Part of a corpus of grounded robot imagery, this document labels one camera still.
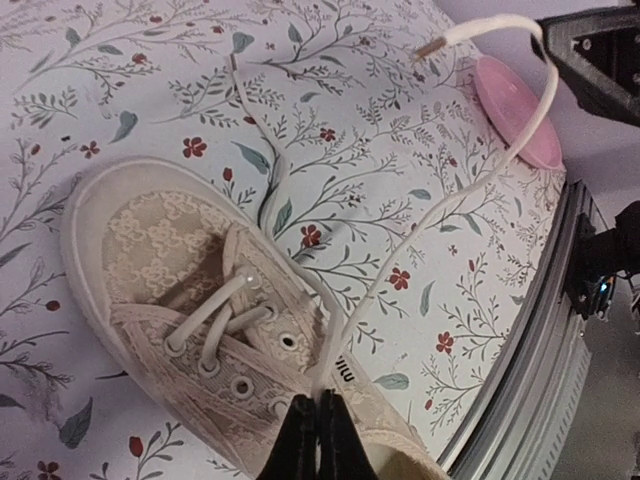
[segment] green leaf print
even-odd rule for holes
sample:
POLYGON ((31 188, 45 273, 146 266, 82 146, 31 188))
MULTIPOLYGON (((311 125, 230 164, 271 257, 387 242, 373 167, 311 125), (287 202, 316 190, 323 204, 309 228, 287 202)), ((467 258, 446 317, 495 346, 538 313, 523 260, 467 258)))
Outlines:
POLYGON ((22 245, 18 245, 13 250, 8 251, 4 255, 0 256, 0 268, 4 267, 11 260, 16 258, 22 250, 31 245, 30 243, 23 243, 22 245))
POLYGON ((133 127, 138 123, 138 116, 135 113, 127 112, 126 110, 120 114, 120 126, 116 131, 113 140, 109 143, 116 143, 120 140, 127 138, 133 130, 133 127))
POLYGON ((82 410, 64 423, 58 433, 60 441, 69 449, 75 450, 80 442, 89 431, 91 426, 91 410, 93 409, 93 397, 89 397, 89 401, 82 410))
POLYGON ((406 390, 409 388, 409 377, 404 373, 390 373, 381 376, 373 383, 377 383, 385 390, 406 390))
POLYGON ((233 34, 233 53, 242 53, 245 49, 251 45, 255 38, 246 33, 236 32, 233 34))
POLYGON ((40 70, 42 67, 44 67, 45 63, 47 63, 49 61, 49 59, 51 58, 51 55, 53 55, 53 50, 51 50, 45 57, 41 58, 38 63, 36 63, 31 70, 29 70, 29 73, 35 73, 38 70, 40 70))
POLYGON ((75 47, 82 41, 80 35, 78 35, 78 32, 76 32, 71 27, 67 28, 67 33, 65 34, 64 38, 67 39, 67 42, 69 42, 69 45, 71 45, 71 47, 75 47))
POLYGON ((429 285, 427 285, 426 287, 424 287, 424 290, 422 290, 422 299, 420 300, 420 314, 423 317, 427 316, 427 313, 429 313, 429 308, 430 308, 430 303, 431 303, 431 290, 433 289, 433 284, 436 283, 436 281, 434 280, 433 282, 431 282, 429 285))
POLYGON ((522 216, 522 202, 520 201, 519 198, 514 198, 514 201, 516 202, 516 208, 518 209, 518 217, 522 216))
POLYGON ((264 158, 264 155, 262 155, 257 150, 254 150, 253 148, 247 147, 246 145, 242 145, 241 143, 237 143, 237 142, 231 142, 231 143, 233 143, 240 149, 240 152, 242 153, 242 156, 244 157, 244 159, 248 161, 251 165, 256 167, 258 172, 260 172, 262 175, 266 175, 267 173, 269 173, 269 168, 270 168, 269 162, 267 161, 266 158, 264 158))
POLYGON ((470 213, 464 213, 462 215, 462 218, 464 218, 467 223, 469 224, 469 226, 471 227, 471 230, 473 230, 474 232, 476 232, 478 235, 482 236, 482 230, 480 230, 480 225, 477 224, 477 222, 475 221, 475 219, 471 216, 470 213))
POLYGON ((329 7, 334 12, 338 11, 338 7, 336 7, 333 3, 331 3, 331 2, 329 2, 327 0, 322 0, 322 3, 324 3, 327 7, 329 7))
POLYGON ((302 103, 309 103, 313 97, 320 95, 318 92, 307 92, 300 97, 302 103))
POLYGON ((273 236, 275 237, 282 229, 287 225, 287 222, 291 218, 293 213, 293 206, 291 205, 291 199, 287 200, 276 217, 276 224, 273 226, 273 236))
POLYGON ((21 408, 22 410, 24 410, 24 407, 20 405, 20 403, 18 403, 14 398, 10 397, 9 395, 0 393, 0 408, 12 407, 21 408))
POLYGON ((409 192, 409 195, 413 195, 420 200, 431 200, 431 194, 423 188, 416 188, 415 190, 411 190, 409 192))
POLYGON ((302 35, 300 35, 300 32, 293 23, 289 24, 289 31, 287 32, 287 34, 289 35, 289 40, 291 40, 293 43, 303 42, 302 35))
POLYGON ((440 227, 440 233, 451 233, 456 230, 461 230, 461 228, 456 225, 443 225, 440 227))
POLYGON ((98 47, 100 53, 108 53, 110 55, 122 55, 122 52, 113 45, 100 45, 98 47))

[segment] lace fabric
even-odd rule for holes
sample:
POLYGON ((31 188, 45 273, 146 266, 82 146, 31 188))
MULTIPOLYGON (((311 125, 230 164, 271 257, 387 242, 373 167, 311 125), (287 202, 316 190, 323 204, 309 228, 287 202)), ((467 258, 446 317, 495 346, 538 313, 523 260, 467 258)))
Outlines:
POLYGON ((103 269, 113 301, 191 313, 222 283, 221 254, 230 225, 219 209, 184 192, 130 200, 109 221, 103 238, 103 269))

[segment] metal frame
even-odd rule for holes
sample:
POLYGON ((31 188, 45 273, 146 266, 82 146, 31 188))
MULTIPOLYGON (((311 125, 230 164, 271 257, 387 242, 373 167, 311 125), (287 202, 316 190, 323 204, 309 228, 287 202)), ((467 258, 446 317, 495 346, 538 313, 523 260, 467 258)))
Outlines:
POLYGON ((563 294, 578 216, 595 205, 566 186, 538 274, 499 360, 440 463, 456 480, 546 479, 579 399, 589 354, 563 294))

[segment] red flower print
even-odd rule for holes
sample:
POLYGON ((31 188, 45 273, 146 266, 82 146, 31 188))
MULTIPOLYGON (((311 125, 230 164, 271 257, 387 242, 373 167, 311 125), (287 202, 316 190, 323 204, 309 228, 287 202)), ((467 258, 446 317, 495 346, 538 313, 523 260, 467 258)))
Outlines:
POLYGON ((45 305, 45 308, 50 312, 55 312, 57 310, 60 310, 60 302, 57 300, 50 300, 45 305))
POLYGON ((320 138, 324 139, 326 142, 331 142, 336 139, 336 131, 331 128, 321 128, 320 138))
POLYGON ((322 232, 318 230, 318 227, 309 225, 308 227, 302 227, 300 231, 302 232, 302 244, 305 247, 311 248, 320 245, 322 232))
POLYGON ((62 480, 55 472, 58 471, 60 465, 56 462, 44 463, 43 461, 38 462, 38 470, 40 470, 40 474, 38 474, 38 480, 62 480))
POLYGON ((147 63, 147 56, 144 53, 136 53, 131 57, 131 61, 136 65, 144 65, 147 63))
POLYGON ((84 158, 87 160, 90 159, 93 155, 97 155, 100 153, 100 149, 98 148, 98 144, 95 140, 91 140, 89 145, 83 145, 80 147, 81 152, 84 153, 84 158))
POLYGON ((400 270, 397 267, 393 267, 393 273, 389 277, 389 283, 393 285, 396 290, 402 290, 409 288, 409 279, 411 275, 406 270, 400 270))
POLYGON ((451 347, 453 347, 453 337, 451 336, 451 334, 449 332, 439 334, 436 350, 438 350, 440 353, 451 353, 451 347))
POLYGON ((191 155, 194 157, 201 157, 207 149, 207 144, 204 143, 200 137, 193 137, 191 139, 185 138, 182 143, 187 147, 182 150, 182 154, 185 158, 191 158, 191 155))
POLYGON ((142 440, 140 437, 129 437, 129 451, 131 455, 136 458, 140 458, 142 453, 144 452, 144 445, 142 445, 142 440))

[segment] pink round disc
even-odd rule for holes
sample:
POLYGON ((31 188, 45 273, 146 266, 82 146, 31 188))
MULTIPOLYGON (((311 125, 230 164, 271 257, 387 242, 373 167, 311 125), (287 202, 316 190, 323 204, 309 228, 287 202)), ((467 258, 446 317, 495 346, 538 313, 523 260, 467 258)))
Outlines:
MULTIPOLYGON (((509 67, 490 56, 478 59, 474 81, 482 107, 510 145, 533 116, 540 103, 538 98, 509 67)), ((548 117, 519 156, 537 168, 564 169, 558 134, 548 117)))

